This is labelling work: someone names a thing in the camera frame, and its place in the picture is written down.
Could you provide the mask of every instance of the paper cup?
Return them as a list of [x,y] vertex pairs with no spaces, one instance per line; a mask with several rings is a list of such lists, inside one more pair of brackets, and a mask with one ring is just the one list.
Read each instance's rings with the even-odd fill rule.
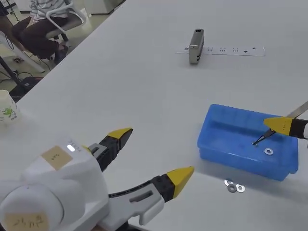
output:
[[0,124],[8,125],[21,117],[16,103],[7,90],[0,90]]

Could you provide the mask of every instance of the chair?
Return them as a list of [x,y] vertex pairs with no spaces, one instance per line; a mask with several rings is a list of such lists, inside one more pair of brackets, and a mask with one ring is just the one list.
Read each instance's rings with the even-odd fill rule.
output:
[[[82,26],[87,22],[86,16],[76,8],[74,5],[73,0],[64,0],[65,5],[63,7],[60,7],[59,9],[54,9],[51,11],[48,11],[46,13],[46,17],[49,21],[51,21],[58,29],[49,32],[46,35],[46,38],[51,39],[51,38],[56,38],[59,35],[62,36],[63,40],[65,42],[68,42],[68,38],[66,36],[66,31],[73,29],[77,26]],[[62,11],[62,10],[67,10],[68,11],[68,21],[67,23],[63,26],[60,27],[57,25],[51,18],[52,14]]]

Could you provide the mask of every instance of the robotic arm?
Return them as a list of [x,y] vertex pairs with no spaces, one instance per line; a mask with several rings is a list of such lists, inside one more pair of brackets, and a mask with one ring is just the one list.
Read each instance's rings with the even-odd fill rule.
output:
[[157,176],[135,188],[108,194],[102,172],[116,158],[131,128],[109,133],[89,148],[72,139],[53,143],[21,175],[0,181],[0,223],[6,231],[128,230],[140,216],[147,224],[181,192],[194,168]]

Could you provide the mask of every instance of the blue plastic box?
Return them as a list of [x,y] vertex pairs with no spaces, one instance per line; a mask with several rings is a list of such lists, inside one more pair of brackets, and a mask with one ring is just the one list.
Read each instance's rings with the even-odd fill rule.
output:
[[[275,133],[252,145],[269,129],[263,120],[270,117],[277,116],[211,105],[198,138],[201,158],[279,181],[296,173],[297,138]],[[265,154],[266,148],[273,155]]]

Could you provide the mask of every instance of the metal washer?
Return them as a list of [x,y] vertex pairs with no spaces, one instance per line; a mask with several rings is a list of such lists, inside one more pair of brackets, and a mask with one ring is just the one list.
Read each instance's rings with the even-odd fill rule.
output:
[[228,191],[231,193],[235,193],[237,191],[236,186],[234,184],[229,184],[227,188],[228,188]]
[[228,187],[229,184],[233,184],[231,179],[225,179],[225,185]]
[[245,186],[237,184],[236,185],[236,191],[238,191],[239,193],[243,193],[245,192]]
[[273,154],[274,154],[274,151],[273,151],[271,148],[266,148],[266,149],[264,149],[264,152],[265,152],[265,154],[267,154],[267,155],[273,155]]

